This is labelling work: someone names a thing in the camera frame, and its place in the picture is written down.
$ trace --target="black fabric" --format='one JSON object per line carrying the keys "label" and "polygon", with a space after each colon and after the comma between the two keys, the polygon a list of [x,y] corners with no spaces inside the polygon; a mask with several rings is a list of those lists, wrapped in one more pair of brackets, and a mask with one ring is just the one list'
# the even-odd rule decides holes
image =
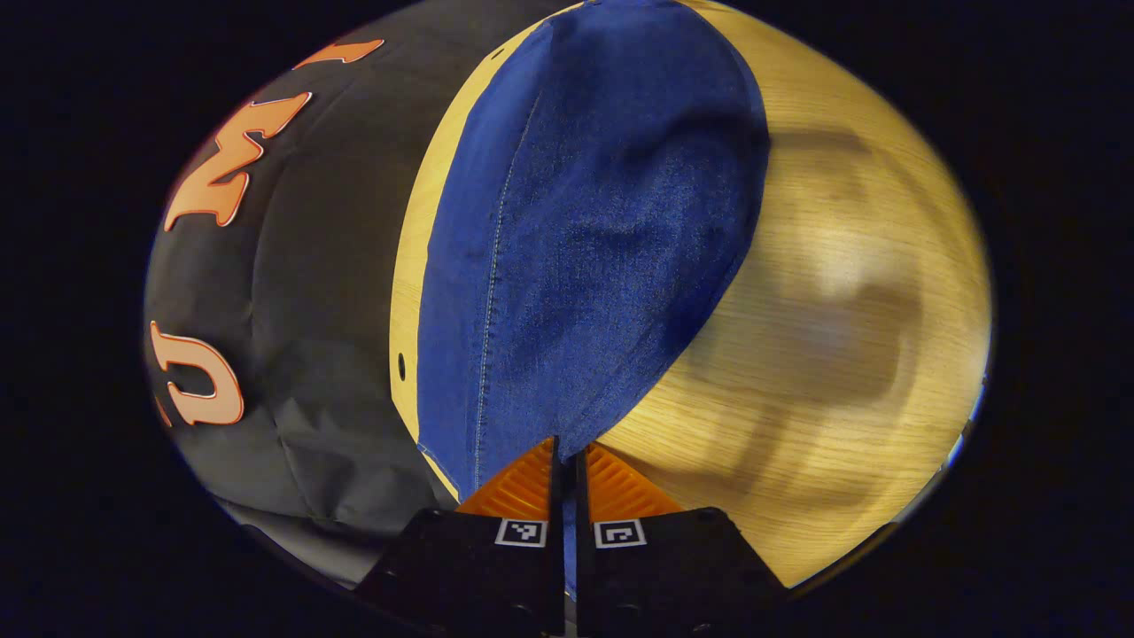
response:
{"label": "black fabric", "polygon": [[[411,8],[335,41],[386,40],[362,60],[307,65],[249,97],[314,94],[279,135],[252,134],[264,153],[242,169],[251,184],[229,226],[186,214],[172,231],[159,228],[145,290],[144,324],[156,321],[163,333],[214,347],[240,383],[239,423],[187,426],[166,383],[203,394],[211,384],[192,367],[162,373],[144,339],[170,435],[212,494],[380,536],[399,531],[421,508],[456,505],[389,394],[389,299],[403,214],[421,158],[468,74],[500,42],[559,8],[531,3],[491,24],[469,24],[458,18],[462,10],[447,16],[451,25],[435,8],[428,17]],[[281,70],[298,61],[281,60]],[[215,152],[212,139],[175,186]]]}

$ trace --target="denim stitching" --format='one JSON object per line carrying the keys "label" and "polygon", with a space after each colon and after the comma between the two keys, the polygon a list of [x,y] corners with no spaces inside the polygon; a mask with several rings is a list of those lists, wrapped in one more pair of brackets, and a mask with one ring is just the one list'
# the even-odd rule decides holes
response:
{"label": "denim stitching", "polygon": [[488,358],[489,358],[489,329],[492,322],[492,290],[496,287],[496,266],[497,266],[497,255],[500,249],[500,227],[503,226],[503,204],[505,199],[508,197],[508,185],[511,182],[511,173],[516,169],[516,158],[519,156],[519,148],[524,145],[524,138],[527,137],[527,129],[532,125],[532,116],[535,113],[535,108],[540,105],[540,97],[543,95],[543,91],[540,91],[535,95],[535,101],[532,103],[532,110],[527,112],[527,121],[524,122],[524,130],[519,134],[519,143],[516,144],[516,152],[511,155],[511,163],[508,165],[508,176],[503,180],[503,189],[500,192],[500,207],[497,211],[497,228],[496,236],[492,239],[492,265],[489,269],[489,295],[488,303],[484,305],[484,344],[481,349],[481,381],[480,389],[477,389],[476,397],[476,432],[474,433],[474,448],[473,448],[473,491],[480,490],[481,487],[481,435],[483,434],[483,419],[484,419],[484,382],[488,376]]}

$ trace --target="blue denim fabric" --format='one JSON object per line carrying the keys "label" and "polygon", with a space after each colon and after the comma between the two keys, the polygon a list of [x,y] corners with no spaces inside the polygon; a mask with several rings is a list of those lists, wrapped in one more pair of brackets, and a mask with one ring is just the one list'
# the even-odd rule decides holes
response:
{"label": "blue denim fabric", "polygon": [[589,3],[519,45],[469,113],[422,295],[418,444],[462,500],[661,378],[748,250],[768,152],[751,70],[685,6]]}

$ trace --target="wooden surface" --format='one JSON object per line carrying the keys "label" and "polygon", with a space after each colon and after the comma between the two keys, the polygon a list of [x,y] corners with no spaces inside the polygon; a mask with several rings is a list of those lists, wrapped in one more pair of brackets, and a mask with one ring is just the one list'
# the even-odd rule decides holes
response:
{"label": "wooden surface", "polygon": [[[793,586],[891,520],[946,459],[988,357],[989,274],[957,184],[885,100],[759,20],[685,3],[760,84],[772,136],[764,199],[709,323],[599,441],[683,507],[728,511]],[[437,202],[468,109],[527,33],[469,77],[411,196],[390,354],[395,403],[415,440],[417,309]]]}

